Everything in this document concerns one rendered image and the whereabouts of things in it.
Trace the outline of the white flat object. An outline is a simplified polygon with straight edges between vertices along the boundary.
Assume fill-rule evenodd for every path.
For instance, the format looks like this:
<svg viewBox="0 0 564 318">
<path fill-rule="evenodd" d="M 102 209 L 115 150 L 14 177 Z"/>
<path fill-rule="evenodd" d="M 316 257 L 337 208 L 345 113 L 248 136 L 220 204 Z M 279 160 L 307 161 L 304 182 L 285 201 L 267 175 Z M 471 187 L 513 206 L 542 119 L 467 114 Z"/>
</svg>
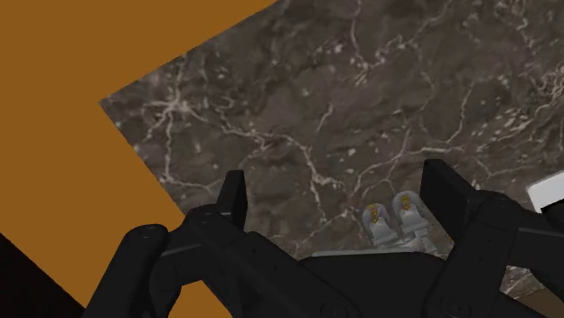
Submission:
<svg viewBox="0 0 564 318">
<path fill-rule="evenodd" d="M 533 182 L 526 187 L 533 209 L 542 213 L 542 209 L 564 200 L 564 170 Z"/>
</svg>

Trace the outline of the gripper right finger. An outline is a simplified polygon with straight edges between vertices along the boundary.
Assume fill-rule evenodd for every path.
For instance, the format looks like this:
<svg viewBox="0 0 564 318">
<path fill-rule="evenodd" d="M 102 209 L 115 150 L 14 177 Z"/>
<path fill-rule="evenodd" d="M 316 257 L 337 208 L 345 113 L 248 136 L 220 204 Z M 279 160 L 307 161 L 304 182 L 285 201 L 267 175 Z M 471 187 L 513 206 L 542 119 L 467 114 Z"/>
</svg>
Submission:
<svg viewBox="0 0 564 318">
<path fill-rule="evenodd" d="M 508 266 L 564 298 L 564 226 L 499 192 L 477 190 L 441 159 L 423 163 L 419 196 L 454 245 L 424 318 L 546 318 L 501 290 Z"/>
</svg>

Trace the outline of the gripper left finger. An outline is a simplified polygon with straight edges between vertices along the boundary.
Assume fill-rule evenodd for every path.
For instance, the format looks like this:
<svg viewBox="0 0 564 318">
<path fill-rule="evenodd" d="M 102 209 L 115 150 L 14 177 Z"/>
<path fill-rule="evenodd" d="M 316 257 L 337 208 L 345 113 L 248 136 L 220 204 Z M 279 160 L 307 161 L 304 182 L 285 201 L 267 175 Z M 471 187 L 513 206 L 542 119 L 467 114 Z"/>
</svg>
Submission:
<svg viewBox="0 0 564 318">
<path fill-rule="evenodd" d="M 169 318 L 183 286 L 202 281 L 232 318 L 361 318 L 342 292 L 257 232 L 244 231 L 244 173 L 227 172 L 218 199 L 173 231 L 131 229 L 82 318 Z"/>
</svg>

